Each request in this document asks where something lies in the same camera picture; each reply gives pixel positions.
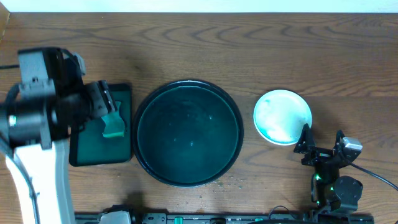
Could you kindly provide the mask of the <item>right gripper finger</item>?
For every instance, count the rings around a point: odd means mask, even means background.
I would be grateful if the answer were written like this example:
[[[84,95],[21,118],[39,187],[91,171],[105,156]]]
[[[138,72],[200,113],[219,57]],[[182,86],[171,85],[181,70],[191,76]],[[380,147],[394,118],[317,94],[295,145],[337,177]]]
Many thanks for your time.
[[[337,131],[336,139],[335,139],[335,148],[339,148],[341,146],[344,146],[344,144],[343,144],[343,138],[344,137],[345,137],[345,135],[344,135],[342,130]]]
[[[308,153],[312,150],[312,147],[315,147],[313,134],[310,130],[310,126],[305,124],[295,145],[294,153]]]

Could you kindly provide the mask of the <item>white plate bottom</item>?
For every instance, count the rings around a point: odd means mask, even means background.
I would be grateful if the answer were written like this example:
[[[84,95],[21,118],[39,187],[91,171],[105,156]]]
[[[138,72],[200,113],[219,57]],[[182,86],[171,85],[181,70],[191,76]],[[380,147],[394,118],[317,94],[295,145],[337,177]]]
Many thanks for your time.
[[[262,95],[252,117],[258,133],[280,146],[298,143],[303,127],[311,126],[313,121],[308,103],[289,90],[272,90]]]

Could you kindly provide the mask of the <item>green scouring sponge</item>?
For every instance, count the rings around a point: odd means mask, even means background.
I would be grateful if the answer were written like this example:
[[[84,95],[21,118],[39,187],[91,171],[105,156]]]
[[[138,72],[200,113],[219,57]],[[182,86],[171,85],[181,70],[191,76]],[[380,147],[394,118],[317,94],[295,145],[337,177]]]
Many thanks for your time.
[[[126,125],[120,115],[120,106],[121,102],[117,101],[117,110],[101,117],[105,125],[103,131],[104,138],[116,138],[124,136]]]

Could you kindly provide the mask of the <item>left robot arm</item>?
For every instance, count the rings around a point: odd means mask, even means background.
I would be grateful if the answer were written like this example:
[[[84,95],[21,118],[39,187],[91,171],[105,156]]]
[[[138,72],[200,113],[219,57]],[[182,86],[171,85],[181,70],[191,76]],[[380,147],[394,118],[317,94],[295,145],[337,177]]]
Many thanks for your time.
[[[1,104],[1,153],[24,223],[75,223],[68,157],[83,125],[116,111],[104,80],[18,83]]]

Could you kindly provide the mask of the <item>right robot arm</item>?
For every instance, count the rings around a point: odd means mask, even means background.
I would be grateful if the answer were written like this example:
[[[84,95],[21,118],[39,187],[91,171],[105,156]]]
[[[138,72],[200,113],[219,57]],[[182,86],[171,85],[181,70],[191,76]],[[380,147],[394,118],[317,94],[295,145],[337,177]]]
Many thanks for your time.
[[[301,163],[315,169],[310,182],[311,201],[317,204],[307,220],[317,223],[349,223],[351,213],[357,211],[363,184],[340,169],[350,165],[362,152],[358,139],[347,137],[339,130],[332,149],[316,146],[308,124],[304,124],[294,153],[303,154]]]

